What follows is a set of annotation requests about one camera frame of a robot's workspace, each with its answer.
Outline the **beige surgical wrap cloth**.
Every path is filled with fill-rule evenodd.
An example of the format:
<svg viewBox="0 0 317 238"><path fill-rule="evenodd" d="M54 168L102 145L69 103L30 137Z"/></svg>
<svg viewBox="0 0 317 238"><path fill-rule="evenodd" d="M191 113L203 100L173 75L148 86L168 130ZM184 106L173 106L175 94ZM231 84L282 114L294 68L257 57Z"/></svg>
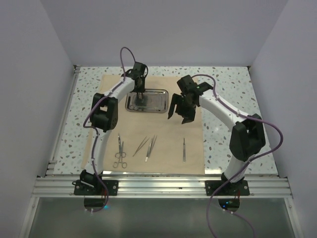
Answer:
<svg viewBox="0 0 317 238"><path fill-rule="evenodd" d="M196 109L195 120L181 124L182 117L173 114L168 119L168 113L138 113L129 112L125 108L125 99L118 104L118 123L110 134L104 156L104 171L203 175L205 173L202 113ZM124 142L123 151L126 157L123 161L127 168L121 165L113 167L117 161L118 134ZM148 161L145 157L154 135L157 139ZM134 152L145 137L149 140L133 157ZM183 138L186 142L186 163L183 163Z"/></svg>

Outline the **steel ring-handled clamp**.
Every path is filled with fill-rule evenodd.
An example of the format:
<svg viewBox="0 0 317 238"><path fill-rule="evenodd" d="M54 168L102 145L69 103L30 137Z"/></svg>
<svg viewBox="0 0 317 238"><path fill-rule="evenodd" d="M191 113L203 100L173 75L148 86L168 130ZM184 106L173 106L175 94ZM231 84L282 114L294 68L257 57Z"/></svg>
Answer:
<svg viewBox="0 0 317 238"><path fill-rule="evenodd" d="M139 100L137 98L137 93L136 93L136 95L134 96L132 105L131 105L132 106L132 110L137 111L139 109L139 106L142 104L142 102L143 102L143 99Z"/></svg>

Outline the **steel surgical scissors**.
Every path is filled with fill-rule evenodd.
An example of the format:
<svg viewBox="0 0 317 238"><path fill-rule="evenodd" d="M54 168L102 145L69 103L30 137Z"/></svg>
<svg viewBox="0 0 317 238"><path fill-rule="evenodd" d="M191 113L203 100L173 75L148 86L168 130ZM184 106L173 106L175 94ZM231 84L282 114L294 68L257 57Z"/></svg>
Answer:
<svg viewBox="0 0 317 238"><path fill-rule="evenodd" d="M124 142L121 140L120 134L118 134L118 152L115 154L116 158L124 158L126 153L123 151Z"/></svg>

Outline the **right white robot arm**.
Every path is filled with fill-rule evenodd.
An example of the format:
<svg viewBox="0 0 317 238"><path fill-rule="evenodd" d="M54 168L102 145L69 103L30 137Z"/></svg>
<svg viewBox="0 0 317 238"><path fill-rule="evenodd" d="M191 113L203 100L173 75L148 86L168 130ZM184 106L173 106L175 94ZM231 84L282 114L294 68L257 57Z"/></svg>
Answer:
<svg viewBox="0 0 317 238"><path fill-rule="evenodd" d="M215 85L200 84L186 75L177 81L181 93L173 94L168 118L174 113L182 116L182 123L193 122L196 108L202 107L216 116L231 132L229 149L232 158L222 173L220 188L225 194L233 194L238 182L245 176L247 163L265 146L262 118L258 114L249 115L223 99L215 90Z"/></svg>

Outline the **steel tweezers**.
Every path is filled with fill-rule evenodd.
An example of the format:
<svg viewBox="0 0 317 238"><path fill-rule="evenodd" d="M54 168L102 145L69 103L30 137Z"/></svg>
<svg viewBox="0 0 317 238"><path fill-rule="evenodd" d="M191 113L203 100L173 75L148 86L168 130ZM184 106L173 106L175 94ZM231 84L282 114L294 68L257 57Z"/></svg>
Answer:
<svg viewBox="0 0 317 238"><path fill-rule="evenodd" d="M140 145L138 146L138 148L136 149L136 151L133 154L133 157L138 153L138 151L146 144L146 142L149 140L149 138L146 136L142 142L140 143Z"/></svg>
<svg viewBox="0 0 317 238"><path fill-rule="evenodd" d="M145 162L147 162L148 158L150 157L152 146L153 146L153 140L154 139L152 138L151 141L150 141L150 144L149 144L149 147L148 147L148 150L147 150L147 154L146 154L146 157L145 157Z"/></svg>
<svg viewBox="0 0 317 238"><path fill-rule="evenodd" d="M156 139L157 139L157 135L154 135L153 138L152 138L152 143L151 143L151 151L153 150L153 147L155 145Z"/></svg>

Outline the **steel scalpel handle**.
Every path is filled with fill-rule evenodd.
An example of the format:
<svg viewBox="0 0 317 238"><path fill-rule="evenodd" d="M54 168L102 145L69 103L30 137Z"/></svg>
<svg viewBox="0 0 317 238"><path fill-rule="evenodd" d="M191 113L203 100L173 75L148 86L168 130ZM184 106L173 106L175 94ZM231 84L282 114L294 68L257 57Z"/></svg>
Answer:
<svg viewBox="0 0 317 238"><path fill-rule="evenodd" d="M183 138L183 157L182 157L183 163L186 163L186 142L185 138Z"/></svg>

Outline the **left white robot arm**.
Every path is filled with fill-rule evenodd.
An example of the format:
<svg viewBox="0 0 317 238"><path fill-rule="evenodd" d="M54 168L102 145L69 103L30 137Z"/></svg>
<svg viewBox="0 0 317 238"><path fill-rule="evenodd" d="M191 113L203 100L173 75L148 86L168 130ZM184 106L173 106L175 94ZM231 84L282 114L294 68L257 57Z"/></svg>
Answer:
<svg viewBox="0 0 317 238"><path fill-rule="evenodd" d="M95 131L89 164L80 174L80 183L85 190L96 195L107 190L102 181L104 155L108 138L118 123L118 104L130 92L144 93L148 67L134 62L131 69L124 71L120 80L104 93L93 96L91 111L83 127Z"/></svg>

